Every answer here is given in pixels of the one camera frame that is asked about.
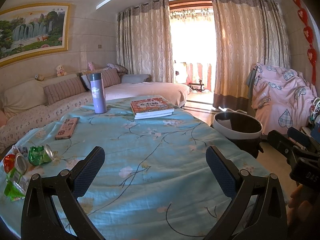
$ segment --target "waterfall painting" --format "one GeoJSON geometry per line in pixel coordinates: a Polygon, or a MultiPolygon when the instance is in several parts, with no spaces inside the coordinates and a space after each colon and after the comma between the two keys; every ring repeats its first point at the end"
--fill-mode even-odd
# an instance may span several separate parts
{"type": "Polygon", "coordinates": [[[0,12],[0,67],[68,50],[69,7],[38,3],[0,12]]]}

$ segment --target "striped pillow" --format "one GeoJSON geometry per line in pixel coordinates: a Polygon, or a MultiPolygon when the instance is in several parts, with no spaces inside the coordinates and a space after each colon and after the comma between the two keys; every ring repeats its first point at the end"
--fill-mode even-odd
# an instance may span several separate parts
{"type": "Polygon", "coordinates": [[[103,87],[105,88],[120,84],[120,77],[118,76],[115,68],[102,70],[101,75],[103,87]]]}
{"type": "Polygon", "coordinates": [[[86,92],[79,77],[67,79],[43,88],[48,98],[49,105],[53,103],[86,92]]]}

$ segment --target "stack of books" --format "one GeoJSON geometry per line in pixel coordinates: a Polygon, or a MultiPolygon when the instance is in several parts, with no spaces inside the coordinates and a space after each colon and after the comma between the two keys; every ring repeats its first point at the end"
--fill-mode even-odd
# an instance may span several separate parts
{"type": "Polygon", "coordinates": [[[147,119],[171,115],[174,108],[163,98],[151,98],[131,102],[135,119],[147,119]]]}

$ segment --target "tiled floor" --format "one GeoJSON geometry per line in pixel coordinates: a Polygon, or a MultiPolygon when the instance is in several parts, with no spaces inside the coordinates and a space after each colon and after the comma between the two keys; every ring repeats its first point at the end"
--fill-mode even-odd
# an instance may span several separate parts
{"type": "MultiPolygon", "coordinates": [[[[213,102],[213,93],[191,93],[187,99],[191,101],[213,102]]],[[[208,125],[212,124],[213,116],[215,114],[211,109],[211,105],[193,102],[187,102],[184,107],[184,110],[208,125]]],[[[278,176],[285,193],[289,197],[297,186],[295,181],[289,177],[291,168],[287,164],[286,158],[268,143],[261,143],[260,145],[263,148],[264,153],[259,153],[257,161],[270,173],[275,173],[278,176]]]]}

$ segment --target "light blue bedsheet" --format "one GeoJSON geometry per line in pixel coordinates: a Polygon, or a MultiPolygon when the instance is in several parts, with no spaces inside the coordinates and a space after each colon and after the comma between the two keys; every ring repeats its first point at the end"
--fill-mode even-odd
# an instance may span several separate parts
{"type": "MultiPolygon", "coordinates": [[[[253,175],[268,172],[251,155],[178,107],[171,116],[134,120],[130,102],[145,98],[150,97],[107,101],[108,112],[100,115],[92,105],[83,106],[60,122],[31,130],[17,145],[29,148],[48,143],[55,159],[26,175],[47,177],[71,170],[95,146],[101,146],[105,163],[78,200],[106,239],[200,239],[230,203],[206,163],[207,147],[216,145],[239,169],[253,175]],[[56,141],[63,121],[77,116],[80,120],[72,138],[56,141]]],[[[23,200],[10,202],[3,194],[5,184],[1,163],[0,215],[20,236],[23,200]]],[[[56,197],[55,203],[66,230],[73,232],[56,197]]]]}

